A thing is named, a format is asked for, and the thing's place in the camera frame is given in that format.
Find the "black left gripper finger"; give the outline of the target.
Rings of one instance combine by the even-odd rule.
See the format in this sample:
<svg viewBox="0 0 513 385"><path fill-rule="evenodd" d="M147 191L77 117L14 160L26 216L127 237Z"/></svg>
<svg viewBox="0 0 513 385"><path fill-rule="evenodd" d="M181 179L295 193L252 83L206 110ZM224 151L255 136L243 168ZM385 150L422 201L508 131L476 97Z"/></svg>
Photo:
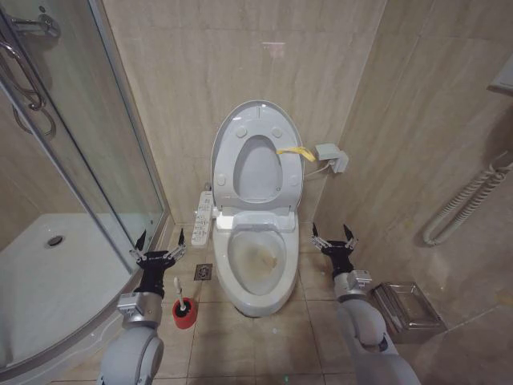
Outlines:
<svg viewBox="0 0 513 385"><path fill-rule="evenodd" d="M165 258L167 260L179 261L185 255L186 248L187 245L185 242L184 229L181 229L180 236L178 239L178 245L171 251L168 251L165 254Z"/></svg>
<svg viewBox="0 0 513 385"><path fill-rule="evenodd" d="M129 251L129 254L132 256L136 263L140 263L145 258L143 248L145 245L146 235L147 231L144 230L136 241L134 249Z"/></svg>

